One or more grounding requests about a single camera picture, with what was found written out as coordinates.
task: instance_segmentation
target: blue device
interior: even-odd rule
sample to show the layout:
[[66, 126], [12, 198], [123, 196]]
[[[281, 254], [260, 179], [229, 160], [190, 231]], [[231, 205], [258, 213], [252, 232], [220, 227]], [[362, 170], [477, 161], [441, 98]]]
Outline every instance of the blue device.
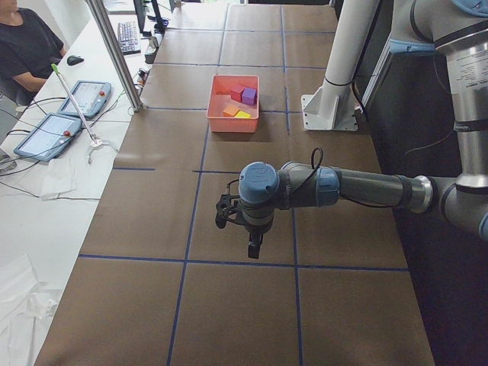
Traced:
[[14, 149], [14, 153], [49, 162], [71, 143], [81, 128], [79, 118], [49, 113]]
[[[104, 107], [110, 96], [112, 86], [110, 82], [90, 82], [79, 80], [71, 90], [85, 118], [91, 120]], [[75, 107], [68, 97], [58, 110], [58, 113], [78, 117]]]

